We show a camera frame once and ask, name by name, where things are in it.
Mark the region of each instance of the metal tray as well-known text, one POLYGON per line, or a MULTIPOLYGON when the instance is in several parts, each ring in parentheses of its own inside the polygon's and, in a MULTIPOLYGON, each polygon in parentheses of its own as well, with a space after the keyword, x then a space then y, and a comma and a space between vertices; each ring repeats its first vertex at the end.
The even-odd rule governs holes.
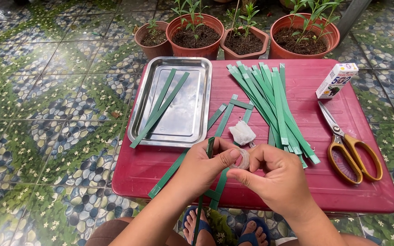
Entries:
POLYGON ((191 147, 206 138, 212 64, 202 57, 157 57, 148 63, 140 82, 127 135, 134 141, 147 124, 171 69, 177 69, 167 98, 185 72, 189 73, 158 124, 140 142, 145 145, 191 147))

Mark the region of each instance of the glue box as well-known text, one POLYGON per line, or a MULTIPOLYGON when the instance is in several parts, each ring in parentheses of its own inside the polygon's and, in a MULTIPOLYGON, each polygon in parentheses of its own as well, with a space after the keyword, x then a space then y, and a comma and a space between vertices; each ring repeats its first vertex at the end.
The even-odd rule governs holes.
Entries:
POLYGON ((333 98, 345 84, 349 84, 352 76, 357 74, 355 63, 336 64, 316 91, 317 98, 333 98))

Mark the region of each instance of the scissors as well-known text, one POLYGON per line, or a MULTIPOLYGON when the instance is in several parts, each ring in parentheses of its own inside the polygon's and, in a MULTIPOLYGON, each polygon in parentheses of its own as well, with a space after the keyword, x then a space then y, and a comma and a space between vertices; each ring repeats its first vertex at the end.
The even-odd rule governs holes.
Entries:
POLYGON ((328 148, 328 158, 331 162, 331 166, 334 168, 337 174, 341 176, 346 182, 353 185, 360 184, 363 181, 363 175, 366 179, 372 182, 381 180, 381 178, 383 177, 383 168, 381 166, 378 156, 375 154, 373 149, 370 148, 370 146, 363 141, 360 141, 349 136, 348 134, 345 134, 342 129, 337 125, 331 113, 329 113, 323 103, 319 102, 319 106, 333 133, 332 143, 331 145, 329 145, 328 148), (355 148, 356 144, 363 147, 374 161, 377 172, 376 178, 371 176, 366 170, 363 161, 361 160, 355 148), (348 162, 349 166, 354 171, 356 177, 350 177, 350 175, 348 176, 342 171, 342 169, 339 168, 339 165, 336 162, 338 156, 336 154, 333 154, 332 150, 337 150, 337 152, 343 154, 343 158, 348 162))

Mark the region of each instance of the foot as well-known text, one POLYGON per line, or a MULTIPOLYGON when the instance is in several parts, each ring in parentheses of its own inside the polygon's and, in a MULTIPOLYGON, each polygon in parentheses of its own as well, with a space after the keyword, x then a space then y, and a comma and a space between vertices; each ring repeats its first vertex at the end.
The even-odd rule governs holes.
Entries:
MULTIPOLYGON (((267 240, 265 240, 267 235, 265 235, 265 233, 262 233, 262 231, 263 231, 262 227, 258 227, 258 229, 256 229, 256 223, 254 221, 250 221, 249 223, 247 223, 246 229, 244 230, 244 232, 241 235, 252 233, 255 230, 256 230, 255 237, 258 240, 259 246, 268 246, 268 242, 267 242, 267 240)), ((243 243, 239 244, 238 246, 252 246, 252 243, 243 242, 243 243)))
MULTIPOLYGON (((197 209, 195 211, 191 210, 189 212, 189 215, 186 217, 185 228, 183 229, 183 235, 185 235, 185 238, 187 239, 189 244, 191 244, 191 241, 194 239, 193 232, 196 226, 196 220, 197 220, 197 209)), ((208 223, 204 211, 202 211, 200 214, 200 220, 208 223)), ((212 237, 211 233, 203 229, 200 230, 200 232, 197 235, 196 246, 198 245, 215 246, 215 240, 212 237)))

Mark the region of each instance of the hand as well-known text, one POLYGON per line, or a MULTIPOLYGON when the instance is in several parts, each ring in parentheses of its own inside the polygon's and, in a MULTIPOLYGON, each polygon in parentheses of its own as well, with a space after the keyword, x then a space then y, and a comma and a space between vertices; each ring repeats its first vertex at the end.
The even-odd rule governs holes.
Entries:
POLYGON ((175 186, 185 189, 185 194, 190 202, 208 190, 217 175, 235 163, 240 156, 236 145, 216 137, 213 155, 218 155, 209 159, 206 154, 207 142, 206 139, 190 148, 178 171, 171 179, 175 186))
POLYGON ((306 183, 299 157, 268 144, 249 150, 250 172, 230 169, 227 177, 236 179, 258 194, 276 213, 286 219, 297 218, 317 207, 306 183), (264 177, 253 174, 258 169, 264 177))

